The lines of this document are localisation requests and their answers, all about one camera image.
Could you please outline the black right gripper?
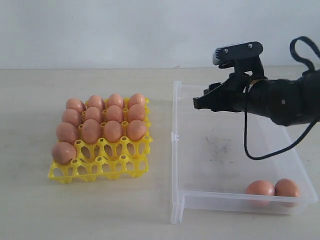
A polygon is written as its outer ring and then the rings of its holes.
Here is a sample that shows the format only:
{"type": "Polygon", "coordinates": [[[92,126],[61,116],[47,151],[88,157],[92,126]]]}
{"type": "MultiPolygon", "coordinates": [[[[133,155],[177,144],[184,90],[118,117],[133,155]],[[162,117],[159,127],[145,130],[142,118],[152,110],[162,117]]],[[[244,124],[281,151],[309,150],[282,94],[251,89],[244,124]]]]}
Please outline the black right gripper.
{"type": "Polygon", "coordinates": [[[245,88],[251,76],[244,73],[241,77],[234,73],[224,82],[212,83],[200,97],[194,97],[193,107],[197,110],[209,109],[213,112],[243,112],[245,110],[245,88]]]}

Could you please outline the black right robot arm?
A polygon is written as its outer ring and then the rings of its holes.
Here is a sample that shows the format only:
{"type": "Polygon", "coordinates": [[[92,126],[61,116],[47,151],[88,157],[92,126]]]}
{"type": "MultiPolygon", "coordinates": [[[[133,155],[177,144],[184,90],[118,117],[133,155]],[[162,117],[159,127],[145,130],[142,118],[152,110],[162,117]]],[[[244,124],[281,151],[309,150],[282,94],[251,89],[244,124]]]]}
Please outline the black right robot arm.
{"type": "Polygon", "coordinates": [[[248,74],[230,74],[223,83],[213,83],[203,95],[193,98],[195,109],[213,112],[248,112],[271,119],[280,126],[320,120],[320,73],[297,80],[252,79],[248,74]]]}

